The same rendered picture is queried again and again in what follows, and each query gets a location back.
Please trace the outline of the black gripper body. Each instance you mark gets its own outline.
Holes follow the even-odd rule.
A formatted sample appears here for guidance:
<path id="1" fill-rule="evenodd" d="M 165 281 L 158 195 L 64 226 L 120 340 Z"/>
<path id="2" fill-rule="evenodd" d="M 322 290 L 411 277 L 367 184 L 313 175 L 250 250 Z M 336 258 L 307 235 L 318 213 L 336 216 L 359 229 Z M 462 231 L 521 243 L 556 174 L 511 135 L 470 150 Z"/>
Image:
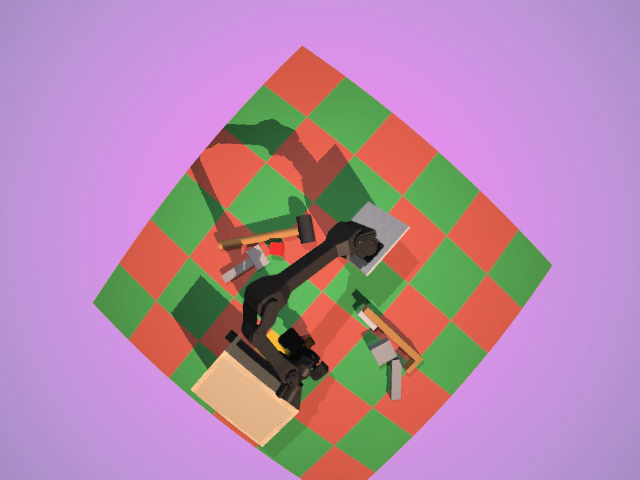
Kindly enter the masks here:
<path id="1" fill-rule="evenodd" d="M 300 355 L 304 355 L 309 359 L 313 359 L 310 377 L 312 377 L 314 381 L 317 381 L 329 372 L 329 366 L 326 365 L 324 361 L 321 361 L 321 363 L 316 366 L 319 363 L 319 360 L 313 355 L 311 351 L 307 349 L 306 345 L 304 347 L 302 346 L 302 343 L 298 341 L 299 338 L 300 335 L 298 334 L 298 332 L 293 328 L 289 328 L 278 338 L 278 342 L 282 345 L 282 347 L 287 348 L 291 353 L 295 353 L 292 356 L 293 359 Z M 293 359 L 291 361 L 293 361 Z"/>

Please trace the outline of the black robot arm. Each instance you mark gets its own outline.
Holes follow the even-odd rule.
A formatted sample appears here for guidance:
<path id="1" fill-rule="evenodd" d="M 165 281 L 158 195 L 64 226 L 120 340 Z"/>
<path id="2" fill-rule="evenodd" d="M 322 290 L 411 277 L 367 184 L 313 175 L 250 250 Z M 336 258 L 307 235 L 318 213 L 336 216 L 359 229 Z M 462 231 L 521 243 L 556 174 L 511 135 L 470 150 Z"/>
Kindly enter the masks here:
<path id="1" fill-rule="evenodd" d="M 277 397 L 293 403 L 310 377 L 313 359 L 300 355 L 293 359 L 275 347 L 266 336 L 275 324 L 278 312 L 288 303 L 294 289 L 323 269 L 337 257 L 348 260 L 357 254 L 368 263 L 384 247 L 373 228 L 354 221 L 338 222 L 326 239 L 282 272 L 251 282 L 244 293 L 242 333 L 267 359 L 272 372 L 282 381 Z M 369 260 L 369 261 L 368 261 Z M 257 324 L 257 314 L 262 317 Z M 293 361 L 291 361 L 293 359 Z"/>

